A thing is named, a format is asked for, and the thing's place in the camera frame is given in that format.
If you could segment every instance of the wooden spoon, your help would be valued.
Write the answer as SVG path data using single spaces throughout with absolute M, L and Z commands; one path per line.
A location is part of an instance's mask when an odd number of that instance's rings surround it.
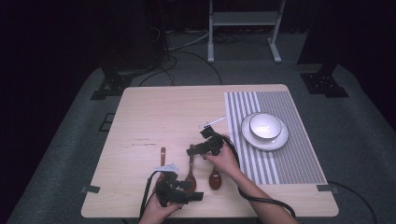
M 221 187 L 221 175 L 216 167 L 213 167 L 212 174 L 209 176 L 209 186 L 212 189 L 219 189 Z
M 165 152 L 166 152 L 166 148 L 162 147 L 161 148 L 161 166 L 165 166 Z M 165 178 L 165 175 L 163 174 L 163 172 L 161 172 L 160 176 L 157 179 L 156 184 L 158 184 L 160 181 L 162 181 Z
M 190 156 L 190 170 L 189 170 L 189 174 L 186 177 L 186 181 L 190 181 L 191 182 L 191 187 L 189 189 L 184 189 L 184 191 L 186 191 L 188 193 L 195 192 L 195 189 L 197 187 L 197 182 L 195 180 L 194 175 L 192 174 L 192 162 L 193 161 L 194 161 L 194 156 Z

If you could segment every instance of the striped placemat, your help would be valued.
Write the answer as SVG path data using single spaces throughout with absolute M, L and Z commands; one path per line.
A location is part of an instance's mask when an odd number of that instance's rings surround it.
M 242 172 L 256 184 L 325 184 L 315 152 L 287 91 L 225 92 L 229 134 L 239 155 Z M 242 120 L 255 112 L 282 119 L 289 140 L 280 149 L 265 152 L 245 140 Z

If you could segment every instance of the white shelf frame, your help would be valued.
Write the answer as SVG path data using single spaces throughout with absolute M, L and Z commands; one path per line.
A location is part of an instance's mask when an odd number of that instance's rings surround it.
M 214 12 L 213 0 L 209 3 L 209 39 L 207 41 L 207 60 L 210 63 L 215 61 L 213 46 L 214 26 L 249 26 L 249 25 L 273 25 L 274 31 L 271 37 L 267 38 L 270 50 L 274 56 L 275 63 L 282 63 L 279 51 L 276 47 L 276 37 L 282 21 L 283 9 L 286 0 L 281 0 L 278 11 L 254 11 L 254 12 Z

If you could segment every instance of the white bowl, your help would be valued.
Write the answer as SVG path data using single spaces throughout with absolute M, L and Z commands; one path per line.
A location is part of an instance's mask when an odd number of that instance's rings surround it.
M 282 131 L 279 119 L 267 113 L 254 115 L 249 125 L 250 130 L 261 138 L 275 138 Z
M 260 113 L 249 114 L 244 118 L 244 120 L 242 120 L 241 131 L 244 138 L 255 148 L 263 151 L 272 151 L 285 146 L 289 139 L 289 129 L 285 122 L 276 116 L 274 117 L 279 120 L 282 127 L 280 134 L 277 137 L 261 138 L 250 130 L 250 120 L 258 114 Z

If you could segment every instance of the floor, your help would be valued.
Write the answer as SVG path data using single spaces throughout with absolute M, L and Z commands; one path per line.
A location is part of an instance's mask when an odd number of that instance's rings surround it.
M 204 33 L 170 33 L 170 48 Z M 297 64 L 306 34 L 280 33 L 276 41 L 282 63 L 273 61 L 269 33 L 218 36 L 215 62 L 208 64 L 205 42 L 171 52 L 157 69 L 135 77 L 131 86 L 285 84 L 328 180 L 347 186 L 373 208 L 378 223 L 396 222 L 396 133 L 361 89 L 358 80 L 337 66 L 333 77 L 348 98 L 309 94 L 301 73 L 315 73 L 320 64 Z M 48 151 L 8 223 L 137 223 L 135 219 L 84 218 L 85 194 L 100 158 L 107 132 L 99 132 L 119 96 L 92 101 L 104 79 L 95 70 L 76 96 Z M 331 184 L 339 215 L 303 218 L 300 223 L 375 223 L 366 204 L 351 191 Z M 256 219 L 168 220 L 169 223 L 256 223 Z

